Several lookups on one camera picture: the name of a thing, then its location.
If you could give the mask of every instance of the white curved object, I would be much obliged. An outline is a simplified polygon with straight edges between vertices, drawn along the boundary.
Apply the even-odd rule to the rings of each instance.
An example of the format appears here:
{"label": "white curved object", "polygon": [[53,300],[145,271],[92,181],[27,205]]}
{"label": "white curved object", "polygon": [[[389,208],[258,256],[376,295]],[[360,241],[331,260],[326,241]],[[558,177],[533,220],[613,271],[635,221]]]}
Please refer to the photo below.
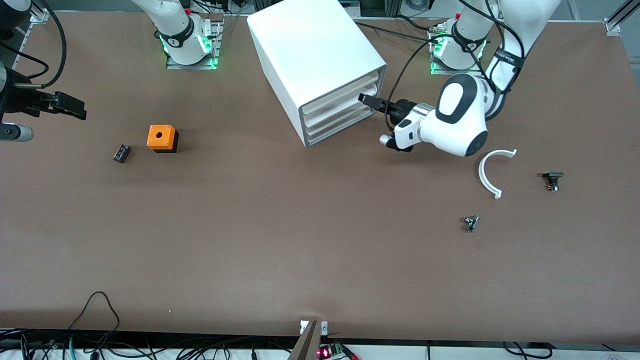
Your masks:
{"label": "white curved object", "polygon": [[492,157],[493,155],[502,155],[502,156],[506,156],[507,158],[512,158],[515,154],[516,151],[518,151],[517,149],[513,149],[513,151],[509,151],[509,150],[494,150],[490,153],[488,153],[483,159],[482,161],[480,161],[480,166],[478,167],[478,172],[480,173],[480,181],[482,181],[482,184],[484,185],[485,188],[487,188],[490,192],[495,194],[495,199],[499,199],[502,196],[502,190],[496,188],[493,184],[491,184],[491,182],[489,182],[489,179],[486,178],[486,174],[484,173],[484,163],[486,163],[486,160],[490,157]]}

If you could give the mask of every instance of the orange and black box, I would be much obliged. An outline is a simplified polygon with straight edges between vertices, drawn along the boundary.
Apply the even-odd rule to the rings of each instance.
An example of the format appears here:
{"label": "orange and black box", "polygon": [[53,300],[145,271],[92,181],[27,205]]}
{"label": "orange and black box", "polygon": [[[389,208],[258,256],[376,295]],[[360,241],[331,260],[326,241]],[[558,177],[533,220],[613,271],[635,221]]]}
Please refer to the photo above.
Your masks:
{"label": "orange and black box", "polygon": [[178,152],[180,134],[171,125],[151,125],[147,146],[155,152]]}

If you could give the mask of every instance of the brown table surface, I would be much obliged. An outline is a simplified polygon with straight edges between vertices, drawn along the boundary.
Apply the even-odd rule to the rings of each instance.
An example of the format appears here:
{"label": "brown table surface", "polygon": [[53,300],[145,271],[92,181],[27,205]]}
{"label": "brown table surface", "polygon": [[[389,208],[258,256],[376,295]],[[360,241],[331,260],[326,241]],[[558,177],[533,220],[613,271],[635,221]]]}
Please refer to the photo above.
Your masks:
{"label": "brown table surface", "polygon": [[[88,118],[6,115],[36,136],[0,147],[1,326],[66,328],[103,290],[132,331],[295,335],[318,318],[346,338],[640,344],[640,95],[601,24],[550,23],[483,150],[458,158],[384,148],[380,115],[305,149],[246,18],[209,72],[165,70],[143,13],[60,18],[50,90]],[[386,96],[419,43],[364,32]],[[25,50],[54,69],[59,51],[53,22]],[[436,103],[447,77],[428,68],[425,51],[396,99]],[[179,153],[146,148],[150,124],[173,124]],[[518,149],[486,166],[500,200],[477,176],[495,149]],[[113,323],[96,300],[78,327]]]}

